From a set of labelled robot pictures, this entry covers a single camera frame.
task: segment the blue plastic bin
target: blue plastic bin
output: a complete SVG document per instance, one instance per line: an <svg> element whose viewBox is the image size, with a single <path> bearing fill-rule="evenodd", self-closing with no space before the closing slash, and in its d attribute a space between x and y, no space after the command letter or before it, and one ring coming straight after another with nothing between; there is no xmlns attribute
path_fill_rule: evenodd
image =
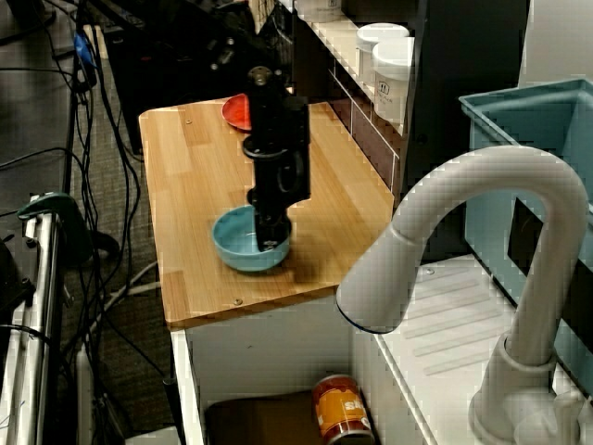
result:
<svg viewBox="0 0 593 445"><path fill-rule="evenodd" d="M564 159L580 175L589 200L593 198L593 84L584 79L546 83L460 98L472 120L470 149L522 145L546 150ZM520 190L504 190L471 199L467 205L465 238L518 301L525 276L507 254L515 199L541 221L541 201ZM589 225L579 260L593 270L593 231ZM561 360L589 393L593 393L593 354L564 322L556 338Z"/></svg>

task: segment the white drain board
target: white drain board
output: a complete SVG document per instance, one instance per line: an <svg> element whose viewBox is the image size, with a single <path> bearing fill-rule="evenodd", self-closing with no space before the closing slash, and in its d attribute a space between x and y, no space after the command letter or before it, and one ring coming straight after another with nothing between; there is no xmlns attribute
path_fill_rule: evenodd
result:
<svg viewBox="0 0 593 445"><path fill-rule="evenodd" d="M482 443L470 429L469 406L513 315L473 255L421 267L403 323L377 339L427 443ZM556 392L571 385L557 366Z"/></svg>

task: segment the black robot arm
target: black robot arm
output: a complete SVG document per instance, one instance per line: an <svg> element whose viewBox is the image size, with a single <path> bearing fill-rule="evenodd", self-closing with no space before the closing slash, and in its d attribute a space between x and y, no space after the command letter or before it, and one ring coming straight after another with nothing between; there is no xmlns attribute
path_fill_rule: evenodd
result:
<svg viewBox="0 0 593 445"><path fill-rule="evenodd" d="M107 0L90 1L104 14L112 14ZM255 208L258 247L263 251L290 236L286 210L310 196L309 109L305 98L287 93L277 57L257 37L247 2L215 1L115 3L143 20L146 32L163 50L201 61L217 82L223 79L246 93L252 131L244 153L253 160L255 176L247 199Z"/></svg>

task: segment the white faucet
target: white faucet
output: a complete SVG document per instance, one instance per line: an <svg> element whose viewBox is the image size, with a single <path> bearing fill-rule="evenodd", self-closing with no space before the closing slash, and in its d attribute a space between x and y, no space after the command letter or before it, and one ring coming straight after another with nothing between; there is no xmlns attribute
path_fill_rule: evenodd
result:
<svg viewBox="0 0 593 445"><path fill-rule="evenodd" d="M493 146L427 174L348 272L337 306L367 332L396 329L438 223L469 198L504 188L537 194L546 217L511 331L498 341L472 399L470 425L487 445L593 445L590 403L580 392L556 397L551 389L554 339L587 229L588 199L574 170L550 153Z"/></svg>

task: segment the wooden tabletop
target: wooden tabletop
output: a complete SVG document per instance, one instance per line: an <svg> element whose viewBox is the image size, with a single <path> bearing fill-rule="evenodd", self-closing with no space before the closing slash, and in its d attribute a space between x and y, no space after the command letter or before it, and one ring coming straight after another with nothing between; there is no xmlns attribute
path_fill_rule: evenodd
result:
<svg viewBox="0 0 593 445"><path fill-rule="evenodd" d="M188 328L335 291L391 219L393 196L327 104L310 106L311 198L288 210L290 252L275 268L240 273L210 236L224 212L247 204L246 135L221 116L223 100L140 117L165 319Z"/></svg>

